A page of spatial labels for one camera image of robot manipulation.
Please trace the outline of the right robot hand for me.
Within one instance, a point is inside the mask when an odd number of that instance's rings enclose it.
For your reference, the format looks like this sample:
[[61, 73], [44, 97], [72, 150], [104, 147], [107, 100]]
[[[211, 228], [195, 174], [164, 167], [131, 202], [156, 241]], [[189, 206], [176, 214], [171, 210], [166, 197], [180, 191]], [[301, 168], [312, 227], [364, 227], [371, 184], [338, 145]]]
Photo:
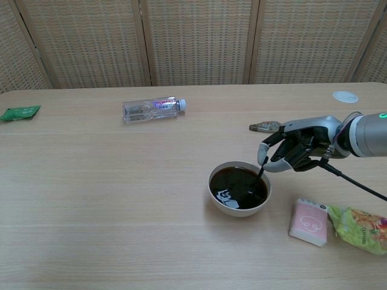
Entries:
[[311, 170], [319, 163], [311, 157], [325, 153], [341, 124], [332, 116], [288, 121], [260, 143], [258, 164], [272, 173]]

